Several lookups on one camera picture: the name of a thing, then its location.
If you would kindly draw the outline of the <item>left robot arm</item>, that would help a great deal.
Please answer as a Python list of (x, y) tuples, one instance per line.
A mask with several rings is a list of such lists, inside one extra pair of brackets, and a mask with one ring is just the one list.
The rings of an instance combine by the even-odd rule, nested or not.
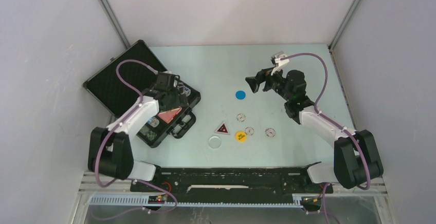
[(134, 159), (131, 141), (152, 117), (188, 105), (184, 83), (178, 75), (161, 72), (152, 87), (144, 91), (126, 85), (138, 93), (138, 98), (115, 122), (93, 129), (88, 165), (98, 182), (101, 174), (120, 180), (142, 180), (149, 191), (157, 191), (162, 186), (157, 166)]

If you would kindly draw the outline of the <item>red playing card deck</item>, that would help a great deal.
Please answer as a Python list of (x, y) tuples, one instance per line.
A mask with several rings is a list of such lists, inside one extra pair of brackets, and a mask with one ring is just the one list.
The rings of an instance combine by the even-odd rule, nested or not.
[(157, 116), (167, 124), (171, 123), (175, 117), (182, 111), (182, 108), (176, 108), (168, 111), (160, 112)]

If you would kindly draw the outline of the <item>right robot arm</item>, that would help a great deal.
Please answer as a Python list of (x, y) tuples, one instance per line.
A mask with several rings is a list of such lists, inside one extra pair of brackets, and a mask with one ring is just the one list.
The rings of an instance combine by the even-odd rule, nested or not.
[(368, 190), (372, 179), (384, 172), (373, 134), (366, 129), (348, 129), (325, 116), (307, 96), (303, 72), (291, 70), (285, 77), (282, 74), (281, 70), (266, 68), (245, 81), (253, 93), (258, 92), (261, 84), (264, 92), (277, 93), (285, 101), (289, 118), (315, 132), (333, 148), (333, 162), (316, 162), (306, 167), (307, 173), (299, 178), (301, 189), (312, 192), (320, 183), (336, 182), (346, 189)]

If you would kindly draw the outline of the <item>all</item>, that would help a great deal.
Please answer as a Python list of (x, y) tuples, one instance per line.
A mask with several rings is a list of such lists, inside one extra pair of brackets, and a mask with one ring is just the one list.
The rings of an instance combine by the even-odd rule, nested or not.
[(221, 134), (221, 135), (230, 135), (231, 134), (225, 122), (222, 122), (222, 124), (215, 130), (214, 133)]

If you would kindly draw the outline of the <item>clear round dealer button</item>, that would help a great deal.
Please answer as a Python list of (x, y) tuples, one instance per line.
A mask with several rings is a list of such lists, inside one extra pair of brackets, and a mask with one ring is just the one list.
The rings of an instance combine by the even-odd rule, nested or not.
[(212, 136), (208, 140), (209, 147), (213, 149), (219, 148), (221, 144), (222, 144), (221, 138), (218, 136)]

